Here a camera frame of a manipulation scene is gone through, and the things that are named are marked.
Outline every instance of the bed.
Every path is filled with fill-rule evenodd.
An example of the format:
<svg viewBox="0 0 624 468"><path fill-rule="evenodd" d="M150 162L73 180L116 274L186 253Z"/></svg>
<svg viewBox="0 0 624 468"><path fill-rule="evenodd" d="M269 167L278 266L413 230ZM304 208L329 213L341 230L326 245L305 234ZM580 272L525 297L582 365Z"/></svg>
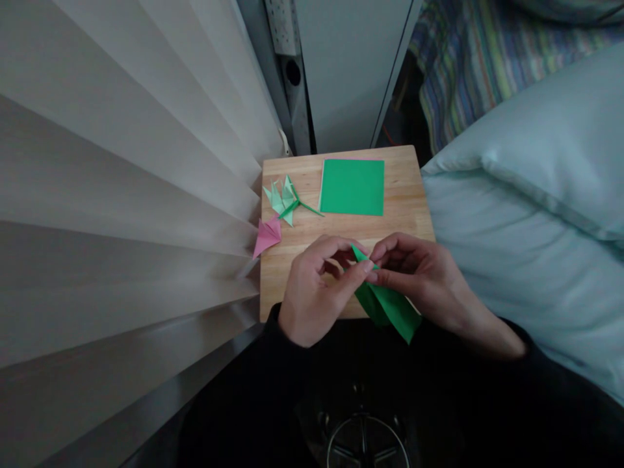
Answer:
<svg viewBox="0 0 624 468"><path fill-rule="evenodd" d="M622 27L531 32L525 14L501 20L506 6L461 4L424 7L437 18L435 52L419 58L436 237L488 307L624 406ZM443 18L454 25L436 31ZM479 34L480 61L470 53ZM521 46L538 42L539 57Z"/></svg>

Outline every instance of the hand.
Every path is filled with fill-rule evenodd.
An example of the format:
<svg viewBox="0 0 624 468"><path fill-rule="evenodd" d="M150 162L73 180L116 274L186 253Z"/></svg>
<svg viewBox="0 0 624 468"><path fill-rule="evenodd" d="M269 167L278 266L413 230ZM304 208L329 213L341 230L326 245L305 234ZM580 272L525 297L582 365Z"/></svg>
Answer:
<svg viewBox="0 0 624 468"><path fill-rule="evenodd" d="M516 359L526 346L472 292L450 252L439 244L395 233L380 240L370 259L381 269L367 281L407 296L419 312L477 350Z"/></svg>
<svg viewBox="0 0 624 468"><path fill-rule="evenodd" d="M292 261L278 324L293 343L309 348L319 342L372 270L370 260L350 264L356 260L351 244L368 253L356 240L323 235ZM342 273L328 259L348 270ZM321 278L325 272L338 282L329 286Z"/></svg>

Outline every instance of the black sleeve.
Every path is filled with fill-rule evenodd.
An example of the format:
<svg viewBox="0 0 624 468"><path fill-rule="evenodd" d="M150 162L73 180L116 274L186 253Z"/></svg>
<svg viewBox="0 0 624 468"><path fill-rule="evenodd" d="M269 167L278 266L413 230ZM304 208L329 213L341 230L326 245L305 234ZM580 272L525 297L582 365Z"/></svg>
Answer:
<svg viewBox="0 0 624 468"><path fill-rule="evenodd" d="M467 458L483 465L487 455L499 466L522 459L624 466L624 409L583 377L551 361L524 329L505 321L527 345L522 359L485 359L456 337L443 337L445 331L429 336L450 343L443 352L438 350L442 361L437 365L463 372L462 384L455 381L454 388ZM432 355L430 348L420 351Z"/></svg>
<svg viewBox="0 0 624 468"><path fill-rule="evenodd" d="M276 304L260 337L196 397L181 431L178 466L277 466L309 457L291 427L309 350L286 338L279 312Z"/></svg>

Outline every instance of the green origami paper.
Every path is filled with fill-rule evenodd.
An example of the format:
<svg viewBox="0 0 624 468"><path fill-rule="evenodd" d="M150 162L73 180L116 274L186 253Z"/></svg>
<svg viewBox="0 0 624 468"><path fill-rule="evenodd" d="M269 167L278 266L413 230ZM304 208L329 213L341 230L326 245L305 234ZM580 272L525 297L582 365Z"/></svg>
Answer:
<svg viewBox="0 0 624 468"><path fill-rule="evenodd" d="M293 225L293 211L299 205L313 211L317 215L325 217L324 214L319 213L314 208L310 208L299 199L299 195L297 195L297 191L294 189L293 181L291 181L288 175L286 175L284 184L281 186L281 195L277 183L273 182L273 180L271 181L271 190L268 190L266 187L263 187L263 190L269 203L271 203L271 208L279 215L279 219L284 219L291 226Z"/></svg>
<svg viewBox="0 0 624 468"><path fill-rule="evenodd" d="M286 189L286 186L282 186L281 195L278 190L278 186L276 182L271 181L271 190L268 190L266 187L263 187L265 191L266 197L268 198L268 202L271 203L271 208L278 214L282 214L286 208L293 204L294 197L290 189ZM286 221L291 226L293 225L293 214L289 213L284 217L284 221Z"/></svg>
<svg viewBox="0 0 624 468"><path fill-rule="evenodd" d="M326 159L318 208L323 213L383 216L384 164L376 160Z"/></svg>
<svg viewBox="0 0 624 468"><path fill-rule="evenodd" d="M358 262L367 259L366 255L361 253L353 244L351 247ZM377 265L373 267L373 270L378 269ZM375 325L387 326L392 324L407 344L411 343L411 339L423 318L403 294L392 289L364 283L357 288L356 298Z"/></svg>

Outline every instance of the origami crane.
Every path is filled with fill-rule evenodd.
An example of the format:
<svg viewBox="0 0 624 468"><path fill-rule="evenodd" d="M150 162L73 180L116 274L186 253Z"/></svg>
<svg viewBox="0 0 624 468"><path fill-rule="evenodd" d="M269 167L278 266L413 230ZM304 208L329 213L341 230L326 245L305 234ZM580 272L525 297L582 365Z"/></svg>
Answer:
<svg viewBox="0 0 624 468"><path fill-rule="evenodd" d="M293 181L291 181L288 175L284 180L284 184L282 184L281 195L277 183L273 181L271 181L271 190L268 190L266 187L263 187L263 190L265 191L269 203L271 203L271 208L279 215L279 219L284 219L284 221L291 226L293 225L293 211L299 205L324 217L323 214L306 205L299 199L299 195L297 195L297 191L294 189Z"/></svg>
<svg viewBox="0 0 624 468"><path fill-rule="evenodd" d="M255 249L253 249L253 257L256 258L266 249L281 242L281 224L278 216L273 216L266 223L260 220L258 222L258 238L255 240Z"/></svg>

